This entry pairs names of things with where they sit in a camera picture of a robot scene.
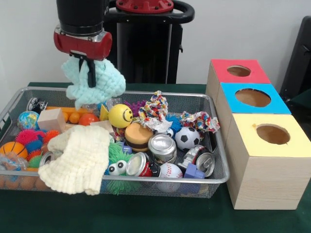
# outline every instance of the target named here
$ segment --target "handle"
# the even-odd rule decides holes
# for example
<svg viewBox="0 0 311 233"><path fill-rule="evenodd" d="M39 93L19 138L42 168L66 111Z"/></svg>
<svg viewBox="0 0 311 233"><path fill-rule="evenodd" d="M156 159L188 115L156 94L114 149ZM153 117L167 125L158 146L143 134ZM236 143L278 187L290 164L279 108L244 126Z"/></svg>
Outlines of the handle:
<svg viewBox="0 0 311 233"><path fill-rule="evenodd" d="M116 0L111 0L109 8L116 7ZM136 14L130 12L124 12L120 10L109 11L104 16L104 22L114 23L164 23L164 24L183 24L189 23L194 19L194 8L182 1L174 1L174 9L181 11L182 13L162 13L162 14Z"/></svg>

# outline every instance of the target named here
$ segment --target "white wall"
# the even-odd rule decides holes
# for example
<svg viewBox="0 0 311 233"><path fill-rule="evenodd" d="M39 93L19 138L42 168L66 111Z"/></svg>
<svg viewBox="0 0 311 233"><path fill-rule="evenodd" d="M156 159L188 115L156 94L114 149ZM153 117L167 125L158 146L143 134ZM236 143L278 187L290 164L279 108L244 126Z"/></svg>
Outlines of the white wall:
<svg viewBox="0 0 311 233"><path fill-rule="evenodd" d="M206 83L211 58L258 59L280 88L310 0L185 1L196 16L183 26L178 83ZM66 82L57 23L55 0L0 0L0 109L30 81Z"/></svg>
<svg viewBox="0 0 311 233"><path fill-rule="evenodd" d="M206 83L209 61L257 59L281 88L310 0L184 0L195 10L185 24L178 83Z"/></svg>

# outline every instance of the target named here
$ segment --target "wire mesh basket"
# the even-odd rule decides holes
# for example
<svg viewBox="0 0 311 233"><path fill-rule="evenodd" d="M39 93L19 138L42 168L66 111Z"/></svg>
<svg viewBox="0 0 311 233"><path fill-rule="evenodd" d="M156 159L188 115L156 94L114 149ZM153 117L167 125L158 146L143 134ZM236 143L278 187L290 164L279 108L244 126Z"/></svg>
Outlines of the wire mesh basket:
<svg viewBox="0 0 311 233"><path fill-rule="evenodd" d="M122 101L137 102L149 100L152 92L125 92L120 96ZM169 112L180 114L183 111L195 113L207 112L215 117L216 111L212 99L201 94L163 93L169 103ZM26 87L19 90L0 114L0 146L14 141L20 129L17 127L18 116L26 111L28 101L41 98L50 106L74 107L74 101L66 97L64 88ZM229 169L225 156L220 132L215 134L216 149L215 168L208 179L172 179L158 177L132 177L132 176L103 176L101 193L110 194L115 186L125 188L119 194L166 196L166 197L194 197L211 198L221 183L229 178ZM210 148L208 133L201 145ZM178 150L175 163L183 162L184 152ZM0 189L51 191L40 180L37 172L0 170Z"/></svg>

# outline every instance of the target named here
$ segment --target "yellow smiley ball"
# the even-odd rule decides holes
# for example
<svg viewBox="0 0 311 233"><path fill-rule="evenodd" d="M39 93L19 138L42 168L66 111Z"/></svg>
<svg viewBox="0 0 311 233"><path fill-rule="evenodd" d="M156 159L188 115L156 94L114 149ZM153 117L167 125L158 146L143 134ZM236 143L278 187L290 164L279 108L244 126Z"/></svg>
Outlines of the yellow smiley ball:
<svg viewBox="0 0 311 233"><path fill-rule="evenodd" d="M110 109L108 118L112 126L123 129L131 124L133 113L125 104L117 104Z"/></svg>

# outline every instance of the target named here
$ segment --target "wooden box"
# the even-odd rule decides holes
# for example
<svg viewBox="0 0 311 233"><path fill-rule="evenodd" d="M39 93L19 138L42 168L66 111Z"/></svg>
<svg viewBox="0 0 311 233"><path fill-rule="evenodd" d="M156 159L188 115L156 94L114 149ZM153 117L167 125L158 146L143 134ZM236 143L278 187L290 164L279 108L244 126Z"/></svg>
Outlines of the wooden box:
<svg viewBox="0 0 311 233"><path fill-rule="evenodd" d="M221 83L217 103L224 145L232 113L291 114L271 84Z"/></svg>
<svg viewBox="0 0 311 233"><path fill-rule="evenodd" d="M220 83L270 83L257 60L218 60L209 65L206 94L217 106Z"/></svg>
<svg viewBox="0 0 311 233"><path fill-rule="evenodd" d="M292 115L233 114L225 151L234 209L297 208L311 177L311 142Z"/></svg>

